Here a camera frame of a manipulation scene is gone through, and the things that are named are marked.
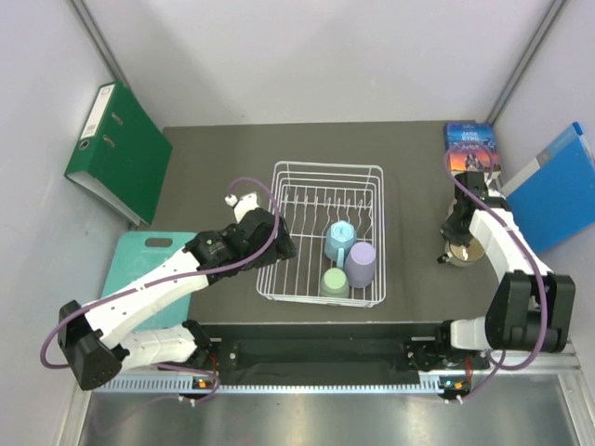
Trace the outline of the cream ceramic mug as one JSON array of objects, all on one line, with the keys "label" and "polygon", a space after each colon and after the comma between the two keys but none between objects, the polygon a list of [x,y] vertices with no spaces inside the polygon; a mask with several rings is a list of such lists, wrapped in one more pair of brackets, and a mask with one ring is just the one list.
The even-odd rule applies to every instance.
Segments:
[{"label": "cream ceramic mug", "polygon": [[475,239],[470,242],[469,246],[446,242],[444,252],[437,258],[437,262],[465,268],[476,263],[483,256],[483,247]]}]

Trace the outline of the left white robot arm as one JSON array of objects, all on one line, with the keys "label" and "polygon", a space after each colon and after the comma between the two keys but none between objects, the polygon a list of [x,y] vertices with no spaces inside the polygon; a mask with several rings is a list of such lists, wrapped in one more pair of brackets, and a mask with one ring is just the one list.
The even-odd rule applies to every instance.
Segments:
[{"label": "left white robot arm", "polygon": [[210,360],[210,340],[196,321],[137,328],[182,297],[293,258],[297,248],[282,216],[257,207],[222,230],[195,234],[159,267],[116,293],[59,309],[58,345],[78,386],[101,387],[124,370],[163,362],[197,369]]}]

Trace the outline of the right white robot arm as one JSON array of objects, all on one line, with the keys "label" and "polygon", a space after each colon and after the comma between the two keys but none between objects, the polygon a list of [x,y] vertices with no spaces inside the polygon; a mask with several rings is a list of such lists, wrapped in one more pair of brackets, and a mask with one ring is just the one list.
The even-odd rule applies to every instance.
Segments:
[{"label": "right white robot arm", "polygon": [[490,188],[482,172],[451,177],[455,199],[441,225],[444,252],[440,264],[470,265],[478,247],[496,275],[498,286],[485,315],[445,321],[434,344],[434,357],[447,368],[458,366],[469,351],[564,350],[575,302],[575,282],[554,273],[522,236],[505,197]]}]

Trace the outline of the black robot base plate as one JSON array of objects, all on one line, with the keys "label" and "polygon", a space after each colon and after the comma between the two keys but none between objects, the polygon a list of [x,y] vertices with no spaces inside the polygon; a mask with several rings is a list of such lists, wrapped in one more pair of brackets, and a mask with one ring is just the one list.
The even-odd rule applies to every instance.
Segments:
[{"label": "black robot base plate", "polygon": [[226,385],[413,383],[421,372],[484,372],[479,353],[447,347],[437,322],[205,323]]}]

